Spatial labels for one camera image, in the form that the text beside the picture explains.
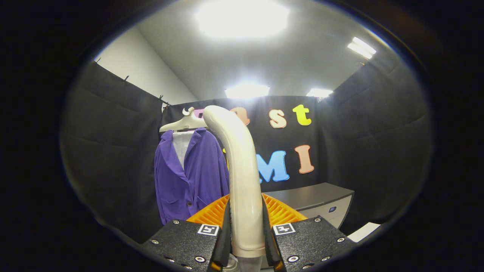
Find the white plastic pipe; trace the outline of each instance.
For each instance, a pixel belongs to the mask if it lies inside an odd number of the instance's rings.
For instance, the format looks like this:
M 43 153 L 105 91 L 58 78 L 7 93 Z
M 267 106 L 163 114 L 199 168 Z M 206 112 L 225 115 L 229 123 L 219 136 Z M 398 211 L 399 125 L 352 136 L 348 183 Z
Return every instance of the white plastic pipe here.
M 251 271 L 260 270 L 265 254 L 262 226 L 262 195 L 256 148 L 249 130 L 234 112 L 207 106 L 203 119 L 224 144 L 230 174 L 232 250 L 239 260 L 248 260 Z

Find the letter m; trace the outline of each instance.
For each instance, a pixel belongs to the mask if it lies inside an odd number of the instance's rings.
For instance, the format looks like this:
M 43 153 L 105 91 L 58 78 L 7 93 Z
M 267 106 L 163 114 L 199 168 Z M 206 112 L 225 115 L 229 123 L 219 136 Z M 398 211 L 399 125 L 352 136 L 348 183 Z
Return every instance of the letter m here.
M 257 167 L 259 168 L 259 173 L 266 182 L 269 182 L 273 172 L 273 181 L 285 181 L 289 179 L 289 175 L 286 173 L 286 165 L 284 164 L 285 155 L 285 151 L 274 151 L 274 153 L 271 155 L 269 163 L 267 164 L 264 159 L 257 154 Z

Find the purple coat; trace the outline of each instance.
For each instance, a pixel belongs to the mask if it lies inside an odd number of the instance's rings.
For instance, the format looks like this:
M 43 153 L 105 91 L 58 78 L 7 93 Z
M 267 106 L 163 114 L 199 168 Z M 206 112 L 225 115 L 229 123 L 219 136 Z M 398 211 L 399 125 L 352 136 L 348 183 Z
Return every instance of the purple coat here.
M 217 139 L 205 128 L 193 132 L 185 154 L 184 170 L 168 130 L 154 157 L 156 201 L 161 221 L 186 220 L 229 193 L 229 175 Z

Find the black fabric wall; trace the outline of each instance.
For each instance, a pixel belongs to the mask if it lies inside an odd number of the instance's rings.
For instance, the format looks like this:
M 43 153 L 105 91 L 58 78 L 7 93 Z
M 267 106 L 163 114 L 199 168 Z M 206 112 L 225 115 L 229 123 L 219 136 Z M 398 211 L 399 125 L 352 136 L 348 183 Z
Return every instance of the black fabric wall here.
M 382 48 L 319 106 L 328 182 L 355 191 L 346 221 L 383 223 L 427 174 L 432 132 L 422 87 Z
M 98 221 L 138 243 L 162 226 L 154 189 L 161 102 L 91 63 L 66 99 L 60 148 L 67 175 Z

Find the ceiling light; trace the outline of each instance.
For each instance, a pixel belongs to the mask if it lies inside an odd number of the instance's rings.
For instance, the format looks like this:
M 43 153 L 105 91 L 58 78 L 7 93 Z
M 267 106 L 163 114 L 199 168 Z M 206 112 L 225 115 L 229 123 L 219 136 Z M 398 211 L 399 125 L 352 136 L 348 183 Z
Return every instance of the ceiling light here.
M 365 57 L 367 59 L 371 59 L 373 54 L 375 54 L 377 52 L 371 46 L 369 46 L 364 41 L 358 39 L 357 37 L 353 38 L 353 42 L 348 45 L 348 48 L 355 51 L 356 53 L 362 55 L 363 57 Z
M 288 13 L 268 0 L 219 0 L 203 5 L 196 19 L 211 37 L 266 37 L 286 28 Z
M 225 90 L 228 98 L 251 98 L 258 96 L 267 96 L 269 86 L 257 84 L 240 84 L 233 88 Z
M 373 54 L 375 54 L 375 53 L 377 52 L 377 51 L 376 51 L 376 50 L 374 50 L 374 49 L 373 49 L 371 46 L 369 46 L 369 45 L 368 45 L 367 43 L 365 43 L 364 41 L 362 41 L 362 40 L 358 39 L 357 37 L 354 37 L 354 38 L 353 38 L 353 42 L 354 42 L 354 43 L 356 43 L 357 45 L 359 45 L 359 46 L 363 47 L 363 49 L 364 49 L 365 51 L 367 51 L 368 53 L 370 53 L 370 54 L 372 54 L 372 55 L 373 55 Z
M 324 98 L 324 97 L 328 97 L 332 93 L 333 93 L 332 90 L 324 90 L 324 89 L 313 88 L 307 93 L 306 96 L 315 96 L 315 97 Z

